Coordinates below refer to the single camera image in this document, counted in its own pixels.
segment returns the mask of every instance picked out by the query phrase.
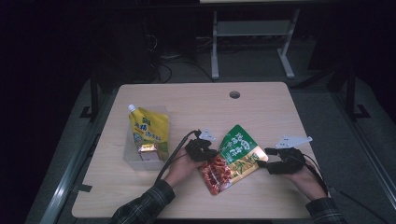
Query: wire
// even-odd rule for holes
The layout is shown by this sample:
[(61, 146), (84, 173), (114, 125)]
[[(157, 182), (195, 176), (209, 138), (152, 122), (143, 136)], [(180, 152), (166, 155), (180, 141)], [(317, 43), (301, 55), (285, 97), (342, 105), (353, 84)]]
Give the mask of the wire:
[(163, 168), (161, 169), (160, 173), (157, 176), (157, 179), (155, 180), (155, 183), (157, 183), (158, 181), (160, 181), (161, 177), (163, 177), (163, 173), (165, 172), (165, 170), (169, 167), (169, 165), (174, 161), (174, 157), (176, 156), (176, 154), (180, 151), (181, 147), (183, 147), (183, 145), (186, 143), (187, 139), (190, 137), (190, 135), (192, 135), (193, 133), (195, 133), (196, 131), (191, 131), (189, 132), (186, 136), (183, 137), (183, 139), (181, 140), (181, 142), (178, 144), (178, 146), (176, 147), (175, 151), (172, 153), (172, 155), (169, 157), (169, 159), (166, 161), (165, 165), (163, 166)]
[(173, 161), (172, 161), (172, 163), (174, 163), (175, 161), (177, 161), (178, 159), (180, 159), (180, 158), (182, 158), (182, 157), (184, 157), (184, 156), (186, 156), (187, 155), (187, 153), (186, 154), (183, 154), (183, 155), (181, 155), (181, 156), (179, 156), (179, 157), (177, 157), (176, 159), (174, 159)]
[[(285, 156), (288, 157), (288, 158), (291, 158), (291, 159), (294, 159), (294, 160), (296, 160), (296, 161), (301, 162), (304, 166), (306, 166), (306, 167), (312, 172), (312, 174), (314, 174), (314, 176), (318, 179), (319, 184), (320, 184), (322, 187), (326, 188), (326, 185), (325, 185), (325, 183), (324, 183), (324, 178), (323, 178), (323, 175), (322, 175), (322, 173), (320, 172), (320, 170), (319, 170), (319, 168), (318, 168), (318, 164), (317, 164), (314, 160), (312, 160), (312, 158), (310, 158), (309, 156), (307, 156), (307, 155), (305, 155), (305, 154), (303, 154), (303, 155), (306, 156), (307, 158), (309, 158), (309, 159), (315, 164), (315, 166), (317, 167), (317, 169), (318, 169), (318, 171), (319, 171), (319, 173), (320, 173), (320, 175), (321, 175), (321, 178), (320, 178), (320, 176), (318, 175), (318, 173), (315, 171), (315, 169), (314, 169), (312, 166), (309, 166), (309, 165), (306, 164), (305, 162), (303, 162), (303, 161), (301, 161), (301, 160), (299, 160), (299, 159), (297, 159), (297, 158), (295, 158), (295, 157), (288, 156), (288, 155), (285, 155)], [(351, 196), (347, 195), (346, 193), (344, 193), (343, 191), (341, 191), (341, 190), (339, 190), (339, 189), (337, 189), (337, 188), (335, 188), (335, 187), (330, 187), (330, 188), (336, 189), (336, 192), (338, 192), (338, 193), (340, 193), (341, 195), (347, 197), (350, 201), (352, 201), (352, 202), (354, 202), (354, 203), (360, 205), (361, 207), (363, 207), (364, 209), (366, 209), (367, 211), (369, 211), (372, 215), (374, 215), (375, 217), (377, 217), (378, 219), (380, 219), (382, 222), (384, 222), (384, 223), (386, 223), (386, 224), (389, 224), (384, 218), (382, 218), (379, 214), (377, 214), (375, 211), (373, 211), (372, 209), (370, 209), (369, 207), (367, 207), (367, 206), (364, 205), (363, 203), (359, 202), (358, 200), (352, 198)]]
[(166, 66), (165, 64), (160, 63), (160, 64), (158, 64), (158, 66), (157, 66), (157, 70), (158, 70), (158, 68), (159, 68), (160, 66), (162, 66), (162, 67), (164, 67), (164, 68), (167, 68), (167, 69), (169, 70), (169, 77), (168, 77), (166, 80), (163, 80), (163, 78), (161, 77), (160, 71), (158, 71), (158, 81), (159, 81), (160, 83), (166, 83), (166, 82), (168, 82), (168, 81), (171, 79), (171, 77), (172, 77), (172, 75), (173, 75), (172, 69), (171, 69), (170, 67)]
[(191, 62), (168, 62), (168, 63), (188, 63), (191, 65), (194, 65), (194, 66), (198, 67), (201, 71), (203, 71), (205, 73), (205, 75), (210, 79), (210, 81), (214, 82), (213, 78), (205, 71), (205, 69), (196, 63), (191, 63)]
[[(205, 43), (202, 44), (201, 46), (198, 46), (198, 47), (197, 47), (197, 50), (196, 50), (197, 53), (198, 53), (198, 52), (205, 52), (205, 51), (204, 51), (205, 49), (211, 48), (211, 47), (213, 46), (213, 45), (210, 45), (211, 43), (213, 43), (212, 37), (208, 37), (208, 38), (210, 38), (210, 40), (208, 40), (207, 42), (205, 42)], [(219, 47), (219, 45), (222, 43), (222, 41), (223, 41), (224, 39), (226, 39), (226, 37), (224, 37), (224, 36), (218, 37), (218, 40), (216, 41), (216, 43), (218, 44), (218, 47)]]
[(149, 37), (150, 39), (154, 38), (154, 46), (151, 49), (148, 48), (148, 51), (153, 52), (158, 46), (158, 39), (157, 39), (157, 37), (155, 37), (155, 35), (146, 35), (146, 37)]
[(225, 41), (223, 41), (221, 44), (219, 44), (218, 48), (218, 52), (220, 54), (235, 54), (244, 50), (247, 50), (249, 48), (249, 44), (245, 41), (245, 44), (247, 45), (245, 48), (243, 48), (243, 46), (239, 43), (234, 43), (232, 38), (227, 38), (225, 40), (228, 40), (229, 44), (225, 45), (226, 49), (221, 49), (222, 45), (221, 44), (227, 44)]
[(182, 54), (175, 54), (175, 55), (171, 55), (171, 56), (161, 56), (161, 59), (163, 59), (163, 61), (166, 63), (166, 62), (173, 61), (175, 59), (179, 59), (181, 57), (183, 57)]
[(373, 214), (375, 217), (377, 217), (378, 219), (380, 219), (382, 222), (389, 224), (384, 218), (382, 218), (379, 214), (377, 214), (375, 211), (373, 211), (372, 209), (370, 209), (369, 207), (367, 207), (366, 205), (364, 205), (363, 203), (359, 202), (358, 200), (352, 198), (351, 196), (345, 194), (343, 191), (336, 189), (336, 191), (338, 193), (340, 193), (341, 195), (344, 195), (345, 197), (347, 197), (350, 201), (360, 205), (361, 207), (365, 208), (367, 211), (369, 211), (371, 214)]

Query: white table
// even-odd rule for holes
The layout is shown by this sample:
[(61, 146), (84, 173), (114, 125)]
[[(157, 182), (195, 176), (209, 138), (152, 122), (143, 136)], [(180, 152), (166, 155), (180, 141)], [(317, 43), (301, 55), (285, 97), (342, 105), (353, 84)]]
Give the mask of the white table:
[[(238, 91), (240, 97), (230, 97)], [(72, 213), (111, 217), (152, 186), (158, 171), (137, 172), (123, 159), (129, 128), (128, 105), (165, 105), (173, 150), (192, 130), (208, 128), (219, 139), (240, 124), (262, 147), (274, 147), (283, 134), (306, 136), (284, 83), (199, 83), (124, 85), (116, 97)], [(315, 159), (309, 144), (298, 147)], [(175, 189), (176, 198), (159, 218), (308, 218), (307, 199), (289, 181), (259, 169), (217, 196), (197, 172)]]

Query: metal frame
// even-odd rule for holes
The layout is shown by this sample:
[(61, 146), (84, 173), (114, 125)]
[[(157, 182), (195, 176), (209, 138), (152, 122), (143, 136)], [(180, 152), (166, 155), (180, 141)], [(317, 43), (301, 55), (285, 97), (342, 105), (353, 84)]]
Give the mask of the metal frame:
[(375, 149), (371, 146), (367, 138), (364, 136), (359, 125), (354, 121), (347, 111), (344, 108), (344, 101), (340, 95), (340, 93), (333, 93), (332, 98), (337, 103), (344, 121), (349, 126), (350, 130), (355, 134), (356, 138), (359, 140), (361, 144), (361, 149), (363, 150), (368, 163), (373, 169), (375, 176), (378, 179), (379, 184), (384, 190), (385, 194), (388, 196), (390, 203), (393, 205), (393, 208), (396, 209), (396, 185), (393, 182), (392, 178), (389, 176), (387, 170), (382, 165), (380, 159), (376, 156)]
[[(110, 96), (104, 94), (102, 104), (108, 105), (109, 99)], [(105, 123), (99, 121), (99, 118), (102, 118), (103, 116), (105, 116), (105, 110), (101, 109), (98, 111), (96, 121), (91, 120), (89, 123), (86, 136), (83, 138), (80, 148), (75, 151), (72, 159), (67, 165), (64, 175), (52, 196), (49, 206), (47, 207), (44, 216), (41, 218), (40, 224), (56, 222), (64, 204), (67, 201), (67, 197), (73, 188), (73, 184), (78, 177), (79, 170), (90, 152), (92, 143), (95, 142), (97, 134), (101, 133), (105, 127)]]
[(212, 79), (219, 79), (218, 62), (218, 36), (238, 36), (238, 35), (283, 35), (286, 37), (281, 49), (277, 50), (282, 62), (287, 78), (294, 78), (289, 60), (286, 56), (294, 28), (297, 23), (300, 9), (293, 12), (291, 20), (284, 21), (218, 21), (218, 12), (213, 13), (213, 45), (211, 54)]

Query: clear plastic box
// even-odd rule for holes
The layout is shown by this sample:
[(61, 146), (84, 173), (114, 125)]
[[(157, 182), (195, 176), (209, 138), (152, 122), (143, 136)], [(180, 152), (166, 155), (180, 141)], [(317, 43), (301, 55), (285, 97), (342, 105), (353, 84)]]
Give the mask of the clear plastic box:
[[(166, 106), (141, 106), (147, 110), (154, 112), (168, 114)], [(134, 144), (134, 134), (132, 132), (131, 123), (128, 125), (128, 131), (125, 142), (125, 149), (122, 158), (135, 170), (135, 171), (158, 171), (161, 170), (165, 164), (164, 161), (142, 161), (139, 153), (137, 152), (136, 145)]]

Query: cuff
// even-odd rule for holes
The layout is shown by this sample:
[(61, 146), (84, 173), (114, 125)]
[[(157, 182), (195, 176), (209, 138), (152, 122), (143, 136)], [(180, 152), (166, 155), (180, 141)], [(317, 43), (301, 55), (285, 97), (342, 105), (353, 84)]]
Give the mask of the cuff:
[(154, 186), (148, 190), (148, 194), (151, 194), (153, 198), (160, 197), (159, 201), (162, 202), (163, 205), (172, 202), (176, 196), (171, 186), (163, 179), (155, 183)]
[(344, 217), (335, 205), (332, 198), (316, 199), (306, 206), (309, 214), (314, 220), (314, 223), (328, 223), (328, 221), (335, 221), (334, 223), (345, 223)]

